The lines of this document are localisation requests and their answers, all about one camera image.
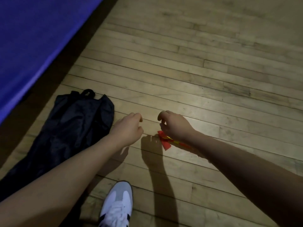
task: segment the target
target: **blue tablecloth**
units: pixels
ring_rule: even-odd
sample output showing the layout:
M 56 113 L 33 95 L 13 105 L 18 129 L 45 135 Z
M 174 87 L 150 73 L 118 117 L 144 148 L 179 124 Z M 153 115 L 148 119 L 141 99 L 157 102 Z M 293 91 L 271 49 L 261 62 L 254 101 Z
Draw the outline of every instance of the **blue tablecloth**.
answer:
M 0 123 L 102 0 L 0 0 Z

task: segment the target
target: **bare skin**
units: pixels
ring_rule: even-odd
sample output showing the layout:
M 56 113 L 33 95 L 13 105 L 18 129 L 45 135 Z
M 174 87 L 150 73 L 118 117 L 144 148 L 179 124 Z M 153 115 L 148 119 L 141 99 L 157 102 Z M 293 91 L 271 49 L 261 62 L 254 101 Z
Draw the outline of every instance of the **bare skin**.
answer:
M 303 226 L 303 178 L 192 128 L 181 115 L 162 111 L 161 129 L 197 149 L 248 199 L 280 226 Z M 142 135 L 131 113 L 110 134 L 0 203 L 0 226 L 59 226 L 102 165 Z
M 208 137 L 179 114 L 162 111 L 161 129 L 197 149 L 279 226 L 303 226 L 303 178 L 258 156 Z
M 116 122 L 109 135 L 0 203 L 0 226 L 59 226 L 90 181 L 117 151 L 143 134 L 141 114 Z

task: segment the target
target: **white sneaker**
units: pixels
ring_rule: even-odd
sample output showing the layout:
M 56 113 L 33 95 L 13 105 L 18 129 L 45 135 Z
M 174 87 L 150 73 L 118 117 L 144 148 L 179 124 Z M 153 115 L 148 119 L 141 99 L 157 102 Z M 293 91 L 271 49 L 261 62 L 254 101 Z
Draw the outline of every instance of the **white sneaker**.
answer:
M 107 195 L 99 227 L 128 227 L 132 212 L 132 190 L 128 182 L 117 182 Z

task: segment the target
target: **black bag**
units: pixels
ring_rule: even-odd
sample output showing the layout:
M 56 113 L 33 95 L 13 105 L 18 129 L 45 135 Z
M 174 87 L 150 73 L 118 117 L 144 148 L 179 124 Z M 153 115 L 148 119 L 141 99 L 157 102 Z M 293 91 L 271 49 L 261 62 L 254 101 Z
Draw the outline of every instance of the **black bag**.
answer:
M 27 156 L 0 181 L 0 202 L 109 133 L 114 105 L 106 95 L 99 100 L 94 96 L 90 89 L 57 96 Z M 78 222 L 81 202 L 82 199 L 61 226 Z

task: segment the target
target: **person's left arm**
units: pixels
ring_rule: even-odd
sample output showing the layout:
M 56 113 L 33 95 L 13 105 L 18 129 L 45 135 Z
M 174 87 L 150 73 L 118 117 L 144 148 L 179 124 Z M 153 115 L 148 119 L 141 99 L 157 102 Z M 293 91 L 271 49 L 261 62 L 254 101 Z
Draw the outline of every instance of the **person's left arm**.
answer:
M 139 113 L 118 120 L 95 145 L 5 199 L 0 203 L 0 226 L 59 226 L 108 159 L 141 137 L 139 122 Z

